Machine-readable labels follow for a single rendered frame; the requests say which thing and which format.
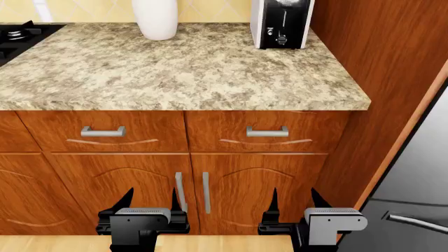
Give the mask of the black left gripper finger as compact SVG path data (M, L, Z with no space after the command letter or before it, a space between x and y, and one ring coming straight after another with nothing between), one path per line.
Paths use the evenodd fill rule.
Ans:
M175 188L173 188L173 190L172 190L171 211L184 211L178 201L178 197L177 197Z
M119 211L123 208L129 208L132 203L132 198L134 194L134 189L130 188L125 195L117 201L111 208L106 209L106 211Z

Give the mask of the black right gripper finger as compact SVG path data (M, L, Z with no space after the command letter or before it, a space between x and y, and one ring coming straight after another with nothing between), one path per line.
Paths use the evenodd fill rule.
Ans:
M269 214L275 214L275 213L279 213L279 207L278 207L278 194L277 194L277 189L274 188L274 192L272 195L272 201L269 204L268 210L266 210L265 213L269 213Z
M315 208L332 208L332 206L323 199L315 188L311 188L311 198Z

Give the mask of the white and black toaster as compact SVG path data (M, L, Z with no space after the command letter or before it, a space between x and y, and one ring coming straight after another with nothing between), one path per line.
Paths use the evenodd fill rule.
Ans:
M275 0L251 0L250 29L255 48L305 48L314 3L304 0L302 6L282 8ZM287 37L285 45L276 42L280 35Z

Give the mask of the grey toaster lever knob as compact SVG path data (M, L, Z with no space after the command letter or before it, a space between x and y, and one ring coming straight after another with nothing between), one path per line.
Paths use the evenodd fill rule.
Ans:
M275 0L282 8L302 6L304 0Z

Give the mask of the wooden cabinet door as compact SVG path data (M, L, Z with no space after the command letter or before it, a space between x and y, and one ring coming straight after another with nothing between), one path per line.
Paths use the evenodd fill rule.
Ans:
M193 153L201 235L256 235L274 188L280 222L298 222L326 158L324 153ZM203 172L209 173L210 214L204 209Z
M0 153L0 235L95 235L40 153Z
M98 213L112 207L134 189L132 207L172 205L176 173L188 208L190 234L200 233L193 171L187 153L52 153L49 159L68 191L93 223Z

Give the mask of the wooden drawer front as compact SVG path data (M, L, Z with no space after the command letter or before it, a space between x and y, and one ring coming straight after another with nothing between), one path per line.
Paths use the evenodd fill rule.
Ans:
M40 152L38 144L14 111L0 111L0 152Z
M188 150L182 111L18 111L44 150L54 153L183 153ZM82 137L81 130L117 130L123 137Z
M186 111L190 150L197 153L331 153L350 111ZM253 130L280 130L288 137L247 137Z

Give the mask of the grey steel refrigerator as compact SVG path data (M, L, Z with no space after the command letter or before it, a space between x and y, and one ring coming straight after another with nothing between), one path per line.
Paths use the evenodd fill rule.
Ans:
M361 213L364 230L338 252L448 252L448 234L383 220L388 211L448 219L448 78L406 138Z

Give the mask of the tall wooden side panel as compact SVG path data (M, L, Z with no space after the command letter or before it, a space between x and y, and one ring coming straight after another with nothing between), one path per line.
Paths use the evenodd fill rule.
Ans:
M448 0L318 0L311 28L371 100L315 185L359 208L448 77Z

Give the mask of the white ceramic vase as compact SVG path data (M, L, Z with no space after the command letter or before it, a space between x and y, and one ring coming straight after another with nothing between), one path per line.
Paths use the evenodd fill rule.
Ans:
M163 41L176 35L177 0L132 0L132 10L136 23L146 39Z

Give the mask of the black gas stove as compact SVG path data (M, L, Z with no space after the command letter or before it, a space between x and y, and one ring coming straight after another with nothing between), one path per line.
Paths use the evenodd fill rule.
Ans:
M34 37L29 37L26 40L23 41L16 41L16 42L3 42L0 43L0 67L7 64L26 50L29 50L33 46L35 46L37 43L40 43L50 35L54 34L55 32L59 31L61 28L65 27L66 24L40 24L35 23L34 24L38 28L42 28L42 34L41 35L35 35ZM22 25L22 24L0 24L0 25Z

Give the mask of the black stove burner grate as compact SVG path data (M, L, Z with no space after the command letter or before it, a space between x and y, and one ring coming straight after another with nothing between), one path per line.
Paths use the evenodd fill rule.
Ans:
M23 41L41 34L42 28L38 28L32 20L24 24L0 24L0 43Z

